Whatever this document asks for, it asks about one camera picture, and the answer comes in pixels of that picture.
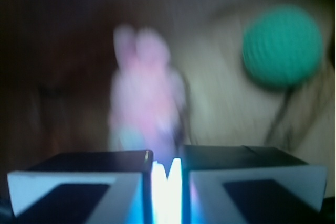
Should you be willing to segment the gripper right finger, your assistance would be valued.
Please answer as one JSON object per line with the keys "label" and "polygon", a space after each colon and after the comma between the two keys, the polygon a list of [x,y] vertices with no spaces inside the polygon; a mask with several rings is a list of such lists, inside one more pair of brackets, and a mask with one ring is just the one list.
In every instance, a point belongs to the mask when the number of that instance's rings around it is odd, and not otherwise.
{"label": "gripper right finger", "polygon": [[182,149],[182,223],[327,223],[327,168],[274,147]]}

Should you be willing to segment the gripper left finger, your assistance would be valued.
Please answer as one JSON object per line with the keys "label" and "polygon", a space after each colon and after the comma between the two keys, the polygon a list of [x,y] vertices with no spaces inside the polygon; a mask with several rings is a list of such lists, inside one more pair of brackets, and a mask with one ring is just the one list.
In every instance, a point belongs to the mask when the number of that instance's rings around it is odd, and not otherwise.
{"label": "gripper left finger", "polygon": [[152,223],[150,150],[74,152],[7,174],[15,223]]}

